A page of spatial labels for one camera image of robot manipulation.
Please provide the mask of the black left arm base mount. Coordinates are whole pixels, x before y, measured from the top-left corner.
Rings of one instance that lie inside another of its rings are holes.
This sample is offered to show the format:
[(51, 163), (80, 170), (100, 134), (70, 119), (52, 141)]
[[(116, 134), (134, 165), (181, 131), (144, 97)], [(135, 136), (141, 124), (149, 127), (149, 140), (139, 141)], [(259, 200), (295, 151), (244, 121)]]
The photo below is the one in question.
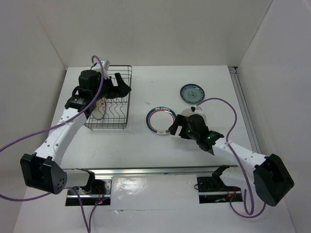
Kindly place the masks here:
[[(82, 187), (75, 187), (76, 192), (80, 195), (83, 206), (94, 206), (100, 202), (99, 206), (109, 206), (111, 204), (112, 177), (103, 177), (96, 179), (94, 187), (90, 191)], [(65, 206), (79, 206), (77, 194), (68, 190)]]

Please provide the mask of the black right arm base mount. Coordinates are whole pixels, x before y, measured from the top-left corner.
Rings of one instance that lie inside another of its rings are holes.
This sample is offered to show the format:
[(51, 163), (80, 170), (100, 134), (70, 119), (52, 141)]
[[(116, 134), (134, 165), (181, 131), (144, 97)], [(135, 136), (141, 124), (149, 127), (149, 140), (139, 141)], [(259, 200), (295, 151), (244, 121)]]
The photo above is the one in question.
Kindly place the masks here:
[(198, 191), (199, 203), (242, 202), (241, 190), (233, 186), (217, 186), (212, 177), (197, 177), (194, 189)]

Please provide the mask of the small blue patterned plate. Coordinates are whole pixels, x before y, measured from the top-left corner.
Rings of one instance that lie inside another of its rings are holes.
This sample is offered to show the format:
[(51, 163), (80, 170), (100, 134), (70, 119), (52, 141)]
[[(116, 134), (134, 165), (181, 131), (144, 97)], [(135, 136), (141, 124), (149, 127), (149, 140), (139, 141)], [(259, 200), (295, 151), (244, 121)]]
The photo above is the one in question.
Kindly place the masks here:
[(189, 104), (198, 104), (205, 98), (203, 88), (196, 84), (186, 84), (180, 89), (180, 97)]

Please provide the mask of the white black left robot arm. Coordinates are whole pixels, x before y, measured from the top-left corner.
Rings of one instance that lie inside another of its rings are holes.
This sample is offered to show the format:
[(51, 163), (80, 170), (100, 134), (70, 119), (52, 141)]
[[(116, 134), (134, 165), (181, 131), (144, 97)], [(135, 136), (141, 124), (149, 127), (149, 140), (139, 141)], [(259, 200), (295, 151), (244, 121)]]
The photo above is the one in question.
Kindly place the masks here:
[(51, 131), (43, 144), (33, 154), (24, 154), (20, 160), (23, 178), (28, 187), (52, 194), (63, 189), (79, 187), (84, 193), (92, 193), (100, 183), (94, 172), (87, 169), (60, 167), (63, 156), (78, 130), (87, 122), (101, 99), (126, 97), (131, 87), (120, 73), (102, 79), (96, 70), (83, 70), (79, 84), (65, 104), (59, 128)]

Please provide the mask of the clear round plate stand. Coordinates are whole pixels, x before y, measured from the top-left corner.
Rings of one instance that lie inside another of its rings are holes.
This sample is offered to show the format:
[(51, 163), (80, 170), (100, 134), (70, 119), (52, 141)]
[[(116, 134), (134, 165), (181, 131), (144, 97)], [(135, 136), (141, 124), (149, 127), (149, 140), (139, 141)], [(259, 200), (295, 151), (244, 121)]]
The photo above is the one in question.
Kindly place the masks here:
[(184, 116), (184, 117), (189, 117), (189, 116), (191, 116), (191, 115), (200, 115), (200, 116), (204, 119), (204, 122), (205, 122), (205, 123), (207, 122), (207, 121), (206, 121), (206, 115), (205, 115), (205, 113), (203, 112), (203, 110), (197, 113), (197, 112), (192, 112), (190, 108), (187, 108), (187, 109), (184, 109), (184, 110), (180, 113), (180, 115), (182, 115), (182, 116)]

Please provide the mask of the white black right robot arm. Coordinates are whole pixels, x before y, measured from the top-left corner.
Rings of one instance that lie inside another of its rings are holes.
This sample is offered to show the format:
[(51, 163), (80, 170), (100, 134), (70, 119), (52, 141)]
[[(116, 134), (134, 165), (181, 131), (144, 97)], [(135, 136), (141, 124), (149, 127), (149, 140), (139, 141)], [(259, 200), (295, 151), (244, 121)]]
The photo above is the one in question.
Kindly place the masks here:
[(217, 190), (224, 190), (227, 186), (252, 188), (264, 203), (276, 206), (294, 187), (294, 181), (279, 156), (255, 153), (227, 141), (222, 134), (209, 130), (199, 114), (177, 115), (169, 132), (194, 140), (203, 151), (223, 157), (241, 168), (238, 172), (222, 166), (212, 178), (212, 185)]

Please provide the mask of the aluminium front rail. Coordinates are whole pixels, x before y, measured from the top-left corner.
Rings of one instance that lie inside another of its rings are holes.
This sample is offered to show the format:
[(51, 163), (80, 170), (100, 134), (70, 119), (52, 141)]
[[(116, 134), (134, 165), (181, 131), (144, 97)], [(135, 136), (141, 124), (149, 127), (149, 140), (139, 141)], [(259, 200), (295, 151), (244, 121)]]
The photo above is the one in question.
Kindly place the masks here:
[(212, 173), (218, 166), (182, 166), (182, 167), (138, 167), (138, 168), (102, 168), (91, 169), (96, 175), (175, 175)]

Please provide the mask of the white plate orange sunburst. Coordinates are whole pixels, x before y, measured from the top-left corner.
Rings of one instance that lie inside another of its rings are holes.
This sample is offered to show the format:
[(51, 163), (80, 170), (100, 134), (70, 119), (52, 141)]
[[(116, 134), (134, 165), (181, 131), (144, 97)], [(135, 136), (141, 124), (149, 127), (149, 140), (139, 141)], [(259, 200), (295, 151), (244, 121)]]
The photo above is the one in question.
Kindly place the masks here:
[(96, 102), (96, 108), (92, 111), (92, 116), (96, 120), (101, 120), (106, 114), (106, 99), (100, 99)]

